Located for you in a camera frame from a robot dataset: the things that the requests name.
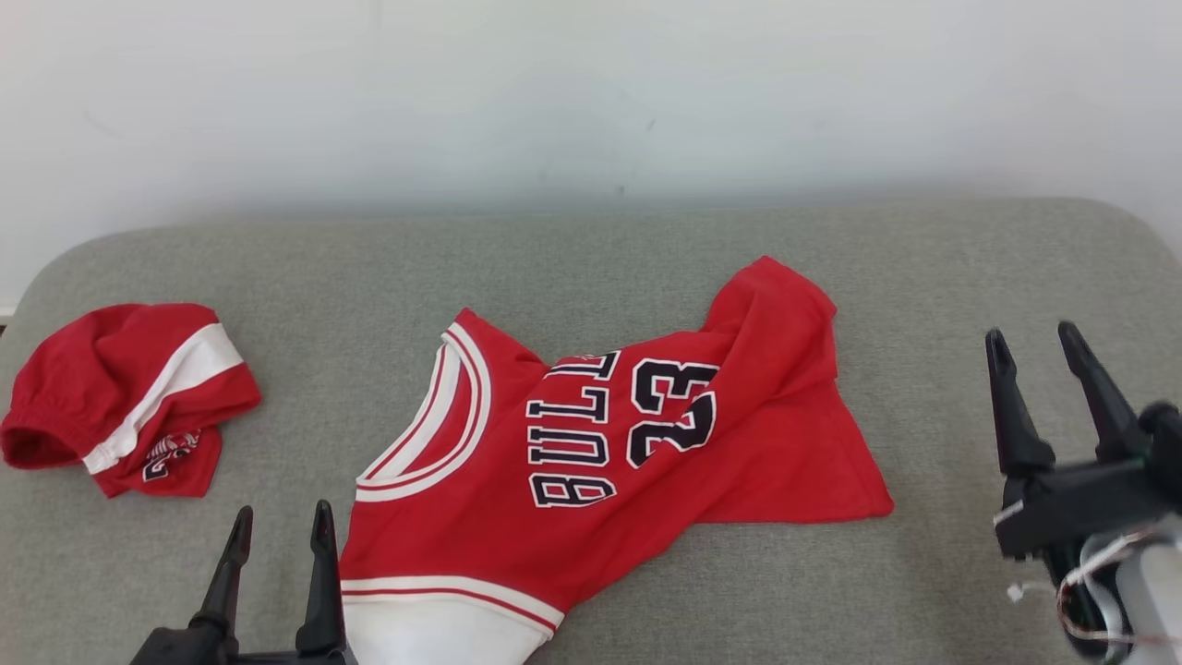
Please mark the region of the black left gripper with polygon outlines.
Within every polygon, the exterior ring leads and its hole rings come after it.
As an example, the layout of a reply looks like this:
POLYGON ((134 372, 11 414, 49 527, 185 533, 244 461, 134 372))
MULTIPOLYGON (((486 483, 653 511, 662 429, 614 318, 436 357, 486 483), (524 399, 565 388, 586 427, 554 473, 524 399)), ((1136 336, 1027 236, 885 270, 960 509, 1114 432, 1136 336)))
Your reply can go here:
POLYGON ((309 578, 305 620, 296 631, 296 651, 232 653, 223 633, 236 622, 240 576, 248 563, 254 511, 242 506, 204 595, 199 619, 217 627, 173 630, 160 627, 139 645, 130 664, 350 664, 336 522, 326 500, 317 501, 309 548, 313 567, 309 578))

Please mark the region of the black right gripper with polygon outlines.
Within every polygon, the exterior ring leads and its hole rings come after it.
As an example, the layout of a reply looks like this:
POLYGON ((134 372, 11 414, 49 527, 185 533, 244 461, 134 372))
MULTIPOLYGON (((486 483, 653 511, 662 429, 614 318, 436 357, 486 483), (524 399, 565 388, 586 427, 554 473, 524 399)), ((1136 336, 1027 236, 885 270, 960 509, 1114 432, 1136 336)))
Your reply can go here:
POLYGON ((1069 370, 1098 435, 1096 459, 1059 465, 1030 417, 1001 330, 986 346, 996 459, 994 534, 1004 558, 1037 560, 1056 621, 1087 661, 1178 660, 1178 408, 1136 413, 1071 320, 1069 370))

